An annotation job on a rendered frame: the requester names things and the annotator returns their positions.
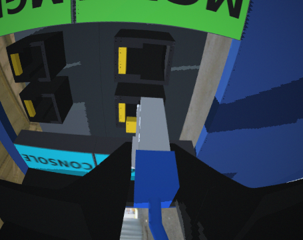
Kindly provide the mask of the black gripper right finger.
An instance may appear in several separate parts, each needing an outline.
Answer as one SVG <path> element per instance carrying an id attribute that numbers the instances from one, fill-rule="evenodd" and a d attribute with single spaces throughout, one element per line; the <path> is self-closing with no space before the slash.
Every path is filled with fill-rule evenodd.
<path id="1" fill-rule="evenodd" d="M 245 187 L 170 144 L 178 192 L 174 203 L 184 240 L 242 240 L 255 222 L 303 201 L 303 179 Z"/>

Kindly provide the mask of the blue flat panel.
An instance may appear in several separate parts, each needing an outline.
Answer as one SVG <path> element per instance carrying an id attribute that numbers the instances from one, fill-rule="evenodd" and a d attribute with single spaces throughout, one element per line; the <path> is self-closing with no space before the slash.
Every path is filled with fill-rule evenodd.
<path id="1" fill-rule="evenodd" d="M 180 141 L 207 33 L 232 38 L 196 146 Z M 29 122 L 0 101 L 23 185 L 63 189 L 133 142 L 162 98 L 170 144 L 253 189 L 303 178 L 303 0 L 0 0 L 0 37 Z"/>

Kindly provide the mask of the blue network cable with white plug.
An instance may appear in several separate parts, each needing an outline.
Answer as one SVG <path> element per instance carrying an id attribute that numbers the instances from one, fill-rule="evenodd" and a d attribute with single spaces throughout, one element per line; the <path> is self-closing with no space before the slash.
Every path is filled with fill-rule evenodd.
<path id="1" fill-rule="evenodd" d="M 154 240 L 168 240 L 161 208 L 169 208 L 180 184 L 162 98 L 141 97 L 137 117 L 127 117 L 127 133 L 136 133 L 132 148 L 133 208 L 149 208 L 149 229 Z"/>

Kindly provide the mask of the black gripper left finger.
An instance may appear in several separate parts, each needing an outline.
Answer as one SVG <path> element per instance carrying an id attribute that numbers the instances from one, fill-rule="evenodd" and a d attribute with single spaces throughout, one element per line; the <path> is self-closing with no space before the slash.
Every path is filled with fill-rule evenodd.
<path id="1" fill-rule="evenodd" d="M 0 179 L 0 219 L 68 240 L 119 240 L 131 182 L 133 142 L 63 189 Z"/>

